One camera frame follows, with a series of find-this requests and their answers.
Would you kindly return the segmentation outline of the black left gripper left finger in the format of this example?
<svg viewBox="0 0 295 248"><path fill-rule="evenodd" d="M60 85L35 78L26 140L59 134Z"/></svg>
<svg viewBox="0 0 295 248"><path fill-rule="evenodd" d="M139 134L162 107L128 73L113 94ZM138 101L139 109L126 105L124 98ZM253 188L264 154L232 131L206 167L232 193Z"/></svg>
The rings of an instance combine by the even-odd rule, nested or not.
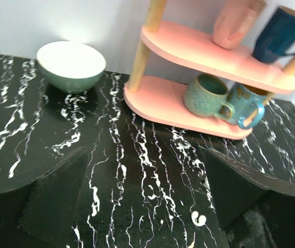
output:
<svg viewBox="0 0 295 248"><path fill-rule="evenodd" d="M87 149L79 147L38 178L19 227L50 245L65 245L87 165Z"/></svg>

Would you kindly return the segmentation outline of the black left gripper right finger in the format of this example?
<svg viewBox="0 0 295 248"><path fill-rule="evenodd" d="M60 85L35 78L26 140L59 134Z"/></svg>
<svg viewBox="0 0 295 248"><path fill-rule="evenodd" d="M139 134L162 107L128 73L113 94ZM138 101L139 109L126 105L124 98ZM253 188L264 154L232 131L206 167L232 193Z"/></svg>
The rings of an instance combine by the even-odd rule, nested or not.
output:
<svg viewBox="0 0 295 248"><path fill-rule="evenodd" d="M248 167L214 148L205 152L207 179L219 226L225 230L259 201L295 216L295 184Z"/></svg>

